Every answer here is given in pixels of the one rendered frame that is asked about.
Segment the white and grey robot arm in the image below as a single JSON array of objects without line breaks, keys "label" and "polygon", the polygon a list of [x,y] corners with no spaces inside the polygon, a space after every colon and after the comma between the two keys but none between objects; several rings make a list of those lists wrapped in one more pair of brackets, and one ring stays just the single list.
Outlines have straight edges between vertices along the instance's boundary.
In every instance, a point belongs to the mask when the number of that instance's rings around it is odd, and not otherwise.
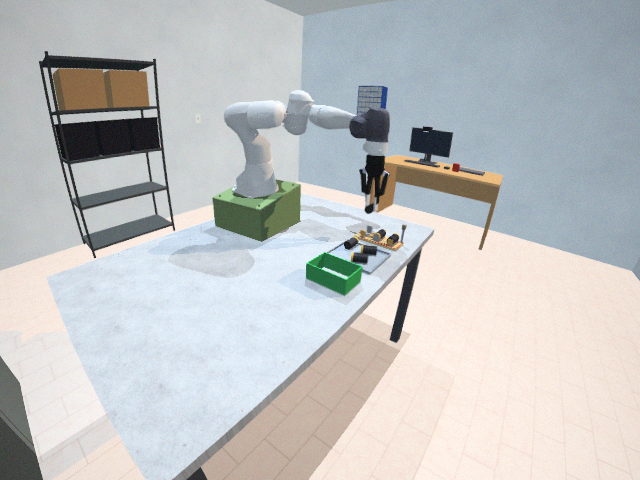
[{"label": "white and grey robot arm", "polygon": [[366,150],[365,144],[363,150],[369,155],[387,154],[390,114],[386,109],[371,107],[364,114],[354,115],[309,101],[314,100],[308,93],[293,91],[288,106],[272,100],[236,103],[226,108],[224,121],[240,138],[246,158],[245,170],[236,178],[233,192],[255,198],[278,191],[270,143],[257,129],[270,129],[284,123],[283,127],[289,133],[301,135],[306,131],[308,115],[309,120],[321,128],[349,128],[353,137],[367,138]]}]

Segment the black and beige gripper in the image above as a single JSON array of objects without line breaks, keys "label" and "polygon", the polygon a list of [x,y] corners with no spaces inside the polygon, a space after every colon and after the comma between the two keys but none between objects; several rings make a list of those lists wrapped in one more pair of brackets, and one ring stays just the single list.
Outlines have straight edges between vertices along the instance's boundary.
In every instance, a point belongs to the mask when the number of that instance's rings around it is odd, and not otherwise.
[{"label": "black and beige gripper", "polygon": [[[365,207],[370,204],[370,191],[372,186],[372,180],[375,180],[375,196],[374,196],[374,208],[373,212],[378,211],[379,197],[384,195],[386,184],[390,173],[387,173],[384,168],[385,156],[366,156],[366,166],[360,169],[361,174],[361,191],[365,193]],[[366,185],[366,172],[367,185]],[[380,188],[380,179],[383,174],[383,180]],[[380,177],[380,178],[379,178]]]}]

